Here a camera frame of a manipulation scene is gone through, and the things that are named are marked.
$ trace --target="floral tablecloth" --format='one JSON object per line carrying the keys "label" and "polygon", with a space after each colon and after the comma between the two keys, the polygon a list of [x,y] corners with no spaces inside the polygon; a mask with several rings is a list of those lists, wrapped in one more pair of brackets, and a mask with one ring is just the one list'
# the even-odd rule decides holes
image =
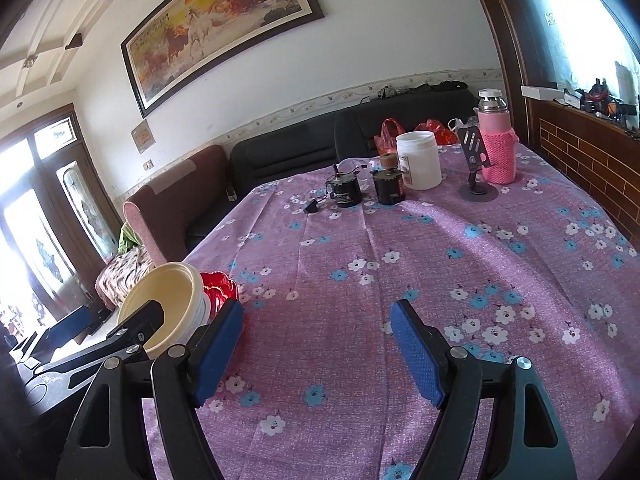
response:
{"label": "floral tablecloth", "polygon": [[[586,193],[518,151],[516,182],[485,204],[457,193],[459,147],[440,150],[438,187],[393,207],[367,173],[362,204],[313,215],[330,168],[265,184],[187,257],[242,286],[244,333],[198,412],[227,480],[409,478],[437,411],[392,335],[399,298],[479,358],[528,356],[578,477],[601,474],[640,413],[640,258]],[[462,478],[476,477],[490,413],[483,401]],[[154,417],[146,406],[166,479]]]}

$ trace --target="picture frame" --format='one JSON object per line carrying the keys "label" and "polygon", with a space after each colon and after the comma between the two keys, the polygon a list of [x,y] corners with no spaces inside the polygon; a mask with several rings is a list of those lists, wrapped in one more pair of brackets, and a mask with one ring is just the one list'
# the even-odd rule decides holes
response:
{"label": "picture frame", "polygon": [[323,17],[318,0],[164,0],[121,44],[142,117],[236,54]]}

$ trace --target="white plastic jar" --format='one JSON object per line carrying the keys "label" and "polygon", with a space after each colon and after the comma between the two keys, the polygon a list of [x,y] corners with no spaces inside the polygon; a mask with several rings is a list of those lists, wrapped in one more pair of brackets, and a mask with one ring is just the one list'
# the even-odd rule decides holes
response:
{"label": "white plastic jar", "polygon": [[431,132],[407,132],[396,137],[402,179],[410,189],[425,190],[442,181],[436,137]]}

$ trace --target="plastic bag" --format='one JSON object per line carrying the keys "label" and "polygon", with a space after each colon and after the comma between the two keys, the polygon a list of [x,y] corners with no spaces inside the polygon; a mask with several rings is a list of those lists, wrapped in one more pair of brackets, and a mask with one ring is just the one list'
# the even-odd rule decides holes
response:
{"label": "plastic bag", "polygon": [[406,130],[402,124],[395,119],[385,119],[382,121],[382,131],[380,135],[373,137],[378,154],[384,155],[385,153],[397,153],[398,148],[396,148],[396,137],[405,133]]}
{"label": "plastic bag", "polygon": [[424,123],[420,123],[415,129],[416,131],[432,132],[436,136],[436,144],[438,146],[450,146],[460,142],[455,133],[436,119],[429,119]]}

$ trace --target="white plastic container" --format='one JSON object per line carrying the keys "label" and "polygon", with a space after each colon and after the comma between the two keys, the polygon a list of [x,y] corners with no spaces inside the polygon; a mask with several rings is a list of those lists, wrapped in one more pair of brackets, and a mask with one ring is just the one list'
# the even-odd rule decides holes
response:
{"label": "white plastic container", "polygon": [[436,137],[431,132],[407,132],[396,137],[398,161],[404,184],[410,189],[425,190],[442,181]]}
{"label": "white plastic container", "polygon": [[164,310],[164,324],[143,345],[151,359],[171,345],[186,344],[197,327],[209,320],[211,302],[200,273],[189,264],[172,262],[148,273],[122,303],[118,323],[148,300],[156,300]]}

